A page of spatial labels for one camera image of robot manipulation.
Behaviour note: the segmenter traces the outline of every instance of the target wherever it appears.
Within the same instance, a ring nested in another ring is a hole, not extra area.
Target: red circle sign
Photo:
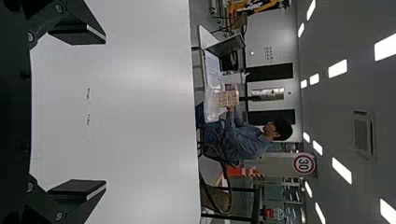
[[[299,155],[294,159],[293,167],[300,175],[310,175],[316,168],[315,160],[309,154]]]

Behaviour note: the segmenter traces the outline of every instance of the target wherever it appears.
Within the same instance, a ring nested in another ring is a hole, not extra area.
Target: paper
[[[208,87],[214,90],[220,90],[222,76],[220,72],[220,60],[209,51],[205,51],[205,71]]]

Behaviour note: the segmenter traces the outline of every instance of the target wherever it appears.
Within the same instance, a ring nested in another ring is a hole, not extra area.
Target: fluorescent light
[[[346,182],[348,182],[350,185],[352,184],[352,173],[336,158],[332,158],[332,168],[340,176],[342,176],[346,180]]]
[[[315,140],[312,143],[313,143],[314,149],[317,151],[317,153],[320,156],[323,156],[323,147]]]
[[[303,81],[301,81],[301,89],[305,88],[308,86],[308,82],[306,81],[306,79],[304,79]]]
[[[298,37],[301,37],[304,29],[305,29],[304,23],[301,23],[300,28],[298,29]]]
[[[379,200],[381,216],[390,224],[396,224],[396,211],[383,199]]]
[[[305,211],[302,207],[300,208],[300,211],[301,211],[301,221],[303,224],[305,224],[306,223]]]
[[[347,60],[343,60],[329,67],[329,78],[337,77],[347,72]]]
[[[375,60],[383,60],[396,54],[396,34],[391,35],[374,45]]]
[[[315,85],[319,82],[319,74],[314,74],[312,77],[309,78],[309,84]]]
[[[311,6],[309,6],[308,11],[306,12],[306,19],[309,21],[311,19],[312,13],[314,13],[315,7],[317,7],[317,1],[313,0]]]
[[[306,189],[306,192],[308,193],[309,197],[312,198],[312,189],[308,185],[308,182],[306,182],[306,181],[305,181],[305,189]]]
[[[317,209],[318,216],[322,224],[326,224],[326,218],[323,216],[323,213],[317,203],[315,203],[315,208]]]
[[[303,138],[307,143],[311,142],[311,137],[309,136],[308,133],[303,133]]]

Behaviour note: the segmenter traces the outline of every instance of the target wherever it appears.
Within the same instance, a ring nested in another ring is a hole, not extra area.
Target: air vent
[[[374,111],[355,110],[353,115],[355,151],[367,161],[371,161],[376,158]]]

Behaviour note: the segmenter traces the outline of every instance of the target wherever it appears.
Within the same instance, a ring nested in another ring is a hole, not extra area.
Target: ceiling
[[[316,73],[320,82],[302,90],[304,131],[323,147],[318,153],[318,179],[309,180],[309,223],[320,223],[315,203],[326,223],[388,223],[380,215],[379,199],[396,207],[396,56],[375,61],[375,43],[396,33],[396,1],[312,0],[297,3],[301,79]],[[327,69],[347,59],[347,72],[328,78]],[[374,110],[376,164],[364,160],[353,146],[354,110]],[[305,142],[308,151],[315,151]],[[332,168],[335,157],[352,172],[349,185]]]

